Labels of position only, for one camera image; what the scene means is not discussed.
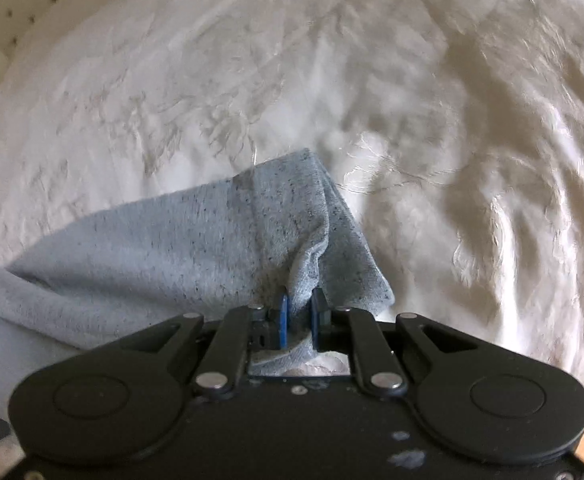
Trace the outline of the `light blue knit pants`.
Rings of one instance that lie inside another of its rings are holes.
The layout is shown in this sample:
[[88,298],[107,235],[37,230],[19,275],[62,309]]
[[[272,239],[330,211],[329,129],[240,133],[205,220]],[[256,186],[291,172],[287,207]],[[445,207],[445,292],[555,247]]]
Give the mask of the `light blue knit pants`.
[[327,170],[311,152],[77,220],[0,268],[0,382],[178,314],[290,298],[293,344],[260,368],[309,356],[306,306],[372,314],[394,295]]

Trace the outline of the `cream satin bedspread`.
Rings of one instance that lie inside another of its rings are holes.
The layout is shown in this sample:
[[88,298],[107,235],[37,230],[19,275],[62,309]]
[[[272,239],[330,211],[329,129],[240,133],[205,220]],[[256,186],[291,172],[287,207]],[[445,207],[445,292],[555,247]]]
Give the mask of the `cream satin bedspread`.
[[60,0],[0,81],[0,268],[302,148],[396,310],[584,384],[584,0]]

